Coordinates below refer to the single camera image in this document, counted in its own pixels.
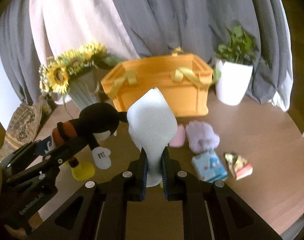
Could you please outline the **woven brown basket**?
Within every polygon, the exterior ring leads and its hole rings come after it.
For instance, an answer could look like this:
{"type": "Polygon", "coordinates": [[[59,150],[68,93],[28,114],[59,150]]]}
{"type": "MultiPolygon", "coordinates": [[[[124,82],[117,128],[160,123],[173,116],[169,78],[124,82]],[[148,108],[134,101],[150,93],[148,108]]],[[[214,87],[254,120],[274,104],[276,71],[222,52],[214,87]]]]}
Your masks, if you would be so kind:
{"type": "Polygon", "coordinates": [[[35,105],[21,103],[14,111],[5,139],[0,150],[0,161],[28,142],[35,141],[42,122],[52,112],[51,106],[46,102],[37,102],[35,105]]]}

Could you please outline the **grey curtain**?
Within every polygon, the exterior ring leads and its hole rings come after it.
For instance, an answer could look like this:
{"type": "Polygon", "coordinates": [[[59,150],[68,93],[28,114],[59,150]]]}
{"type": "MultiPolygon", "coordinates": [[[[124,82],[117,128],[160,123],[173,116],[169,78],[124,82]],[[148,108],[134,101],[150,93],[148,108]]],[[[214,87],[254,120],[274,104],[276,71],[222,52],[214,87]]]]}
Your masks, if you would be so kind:
{"type": "Polygon", "coordinates": [[[33,104],[49,56],[99,42],[127,60],[181,47],[212,64],[235,25],[258,47],[247,94],[287,111],[293,63],[281,0],[12,0],[0,17],[0,59],[18,99],[33,104]]]}

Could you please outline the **white knitted cloth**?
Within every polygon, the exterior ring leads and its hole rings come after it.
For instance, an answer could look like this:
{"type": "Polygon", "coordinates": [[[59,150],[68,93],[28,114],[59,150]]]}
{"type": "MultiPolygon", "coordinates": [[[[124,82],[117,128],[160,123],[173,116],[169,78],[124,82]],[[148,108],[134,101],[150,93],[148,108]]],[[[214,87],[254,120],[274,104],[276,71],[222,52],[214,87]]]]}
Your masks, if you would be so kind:
{"type": "Polygon", "coordinates": [[[162,181],[161,156],[177,133],[177,121],[158,88],[147,91],[127,111],[129,134],[147,155],[147,187],[162,181]]]}

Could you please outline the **sunflower bouquet in vase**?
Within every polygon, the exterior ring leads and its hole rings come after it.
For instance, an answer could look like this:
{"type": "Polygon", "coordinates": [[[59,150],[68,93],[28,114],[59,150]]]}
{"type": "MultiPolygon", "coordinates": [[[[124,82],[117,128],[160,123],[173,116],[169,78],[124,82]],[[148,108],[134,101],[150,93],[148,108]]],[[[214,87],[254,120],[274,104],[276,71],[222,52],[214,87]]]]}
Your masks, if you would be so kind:
{"type": "Polygon", "coordinates": [[[46,59],[39,67],[39,88],[42,95],[59,95],[63,104],[69,96],[80,109],[108,96],[96,78],[96,70],[111,70],[122,59],[108,52],[99,42],[90,42],[46,59]]]}

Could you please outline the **orange plastic storage crate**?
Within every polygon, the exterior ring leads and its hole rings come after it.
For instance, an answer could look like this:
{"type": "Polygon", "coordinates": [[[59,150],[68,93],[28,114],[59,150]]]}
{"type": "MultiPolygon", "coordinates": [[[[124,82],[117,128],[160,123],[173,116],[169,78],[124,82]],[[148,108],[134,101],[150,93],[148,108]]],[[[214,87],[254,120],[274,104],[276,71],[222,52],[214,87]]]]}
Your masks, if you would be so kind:
{"type": "Polygon", "coordinates": [[[213,70],[195,54],[147,57],[117,64],[101,80],[118,111],[127,111],[148,90],[158,88],[177,117],[205,116],[213,70]]]}

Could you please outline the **pink soft pad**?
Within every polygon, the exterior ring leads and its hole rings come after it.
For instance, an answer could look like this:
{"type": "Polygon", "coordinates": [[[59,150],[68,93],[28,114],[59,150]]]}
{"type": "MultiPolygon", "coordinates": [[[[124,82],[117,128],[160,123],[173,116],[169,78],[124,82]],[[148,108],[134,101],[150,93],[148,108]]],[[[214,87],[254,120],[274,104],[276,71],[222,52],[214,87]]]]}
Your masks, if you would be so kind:
{"type": "Polygon", "coordinates": [[[177,133],[169,142],[169,146],[172,148],[180,148],[184,145],[186,139],[185,127],[180,124],[177,127],[177,133]]]}

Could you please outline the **black mouse plush toy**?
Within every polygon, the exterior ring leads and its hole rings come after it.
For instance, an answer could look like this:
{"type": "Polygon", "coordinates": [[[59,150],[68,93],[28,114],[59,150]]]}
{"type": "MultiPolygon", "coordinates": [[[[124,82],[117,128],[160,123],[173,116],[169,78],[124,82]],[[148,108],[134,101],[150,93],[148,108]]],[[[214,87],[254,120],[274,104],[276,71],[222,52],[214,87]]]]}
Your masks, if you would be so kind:
{"type": "Polygon", "coordinates": [[[100,146],[100,142],[116,135],[121,122],[127,123],[127,112],[119,112],[112,105],[98,102],[81,110],[79,117],[57,123],[45,152],[79,137],[89,146],[95,166],[107,170],[111,166],[111,151],[100,146]]]}

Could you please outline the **fluffy lavender plush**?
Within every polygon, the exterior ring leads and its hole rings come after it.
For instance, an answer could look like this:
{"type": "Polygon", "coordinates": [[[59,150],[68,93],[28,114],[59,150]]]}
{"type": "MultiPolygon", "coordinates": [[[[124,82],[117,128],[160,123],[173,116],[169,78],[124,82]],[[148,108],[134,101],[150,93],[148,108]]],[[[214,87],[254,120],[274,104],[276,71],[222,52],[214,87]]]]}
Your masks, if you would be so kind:
{"type": "Polygon", "coordinates": [[[189,148],[194,154],[214,150],[219,146],[220,137],[213,127],[206,122],[191,121],[185,127],[189,148]]]}

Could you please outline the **white pot green plant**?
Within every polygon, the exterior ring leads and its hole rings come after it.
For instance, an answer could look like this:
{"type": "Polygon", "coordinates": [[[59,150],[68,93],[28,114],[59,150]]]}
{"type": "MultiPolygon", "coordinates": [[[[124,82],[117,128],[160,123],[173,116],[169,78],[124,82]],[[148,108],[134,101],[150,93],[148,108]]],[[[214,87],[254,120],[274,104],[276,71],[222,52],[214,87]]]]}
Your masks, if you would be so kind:
{"type": "Polygon", "coordinates": [[[215,70],[220,73],[215,83],[217,99],[228,106],[237,106],[250,83],[258,47],[256,39],[241,25],[227,29],[228,42],[215,51],[215,70]]]}

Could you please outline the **colourful folded paper pack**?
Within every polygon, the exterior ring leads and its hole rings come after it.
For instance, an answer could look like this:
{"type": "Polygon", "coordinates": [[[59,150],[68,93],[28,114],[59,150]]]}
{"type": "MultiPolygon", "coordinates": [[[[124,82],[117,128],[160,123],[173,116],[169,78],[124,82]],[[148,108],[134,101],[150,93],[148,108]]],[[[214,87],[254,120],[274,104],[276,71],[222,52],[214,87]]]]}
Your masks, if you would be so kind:
{"type": "Polygon", "coordinates": [[[240,180],[253,173],[253,166],[251,163],[236,152],[232,151],[224,153],[224,159],[235,180],[240,180]]]}

